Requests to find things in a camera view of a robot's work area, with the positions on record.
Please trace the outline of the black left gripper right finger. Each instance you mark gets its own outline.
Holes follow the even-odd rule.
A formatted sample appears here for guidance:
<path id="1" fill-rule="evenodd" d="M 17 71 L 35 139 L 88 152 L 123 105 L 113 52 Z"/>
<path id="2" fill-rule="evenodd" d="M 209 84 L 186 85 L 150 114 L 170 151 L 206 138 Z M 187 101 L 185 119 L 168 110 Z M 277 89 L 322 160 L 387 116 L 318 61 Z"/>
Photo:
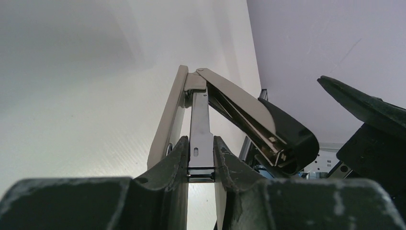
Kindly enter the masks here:
<path id="1" fill-rule="evenodd" d="M 369 179 L 267 179 L 214 137 L 217 230 L 403 230 Z"/>

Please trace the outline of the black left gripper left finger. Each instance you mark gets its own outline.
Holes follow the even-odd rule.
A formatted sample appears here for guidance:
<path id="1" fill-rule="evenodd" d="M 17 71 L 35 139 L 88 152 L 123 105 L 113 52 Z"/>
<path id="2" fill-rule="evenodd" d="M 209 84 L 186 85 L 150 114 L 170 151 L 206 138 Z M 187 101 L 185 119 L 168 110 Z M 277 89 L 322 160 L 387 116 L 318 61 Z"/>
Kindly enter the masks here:
<path id="1" fill-rule="evenodd" d="M 184 230 L 189 140 L 137 178 L 37 178 L 0 202 L 3 230 Z"/>

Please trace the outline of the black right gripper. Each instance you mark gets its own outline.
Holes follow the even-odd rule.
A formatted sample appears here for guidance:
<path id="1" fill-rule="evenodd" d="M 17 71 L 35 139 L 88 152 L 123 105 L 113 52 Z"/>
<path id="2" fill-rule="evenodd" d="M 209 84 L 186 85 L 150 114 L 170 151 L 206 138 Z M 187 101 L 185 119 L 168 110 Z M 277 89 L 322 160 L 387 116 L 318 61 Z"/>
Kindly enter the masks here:
<path id="1" fill-rule="evenodd" d="M 339 149 L 330 178 L 374 180 L 390 196 L 406 192 L 406 110 L 367 95 L 341 81 L 321 76 L 317 82 L 363 124 Z"/>

